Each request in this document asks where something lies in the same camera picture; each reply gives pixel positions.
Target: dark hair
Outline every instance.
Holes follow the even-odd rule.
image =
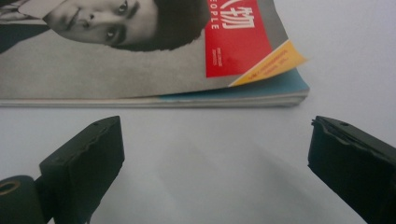
[[[141,43],[112,46],[131,51],[176,49],[190,44],[201,35],[209,21],[206,0],[154,0],[158,7],[157,31]]]

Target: white shirt collar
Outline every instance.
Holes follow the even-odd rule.
[[[22,14],[43,19],[63,1],[64,0],[28,0],[18,8],[18,11]]]

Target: red rectangle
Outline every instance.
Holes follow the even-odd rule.
[[[205,28],[207,77],[244,74],[272,48],[257,0],[207,0],[210,21]]]

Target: white table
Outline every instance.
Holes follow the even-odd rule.
[[[396,2],[276,1],[309,62],[291,108],[0,108],[0,179],[120,115],[126,161],[92,223],[364,223],[307,167],[316,115],[396,146]]]

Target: magazine cover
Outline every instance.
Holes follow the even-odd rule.
[[[0,8],[1,101],[214,90],[304,62],[273,0],[6,0]]]

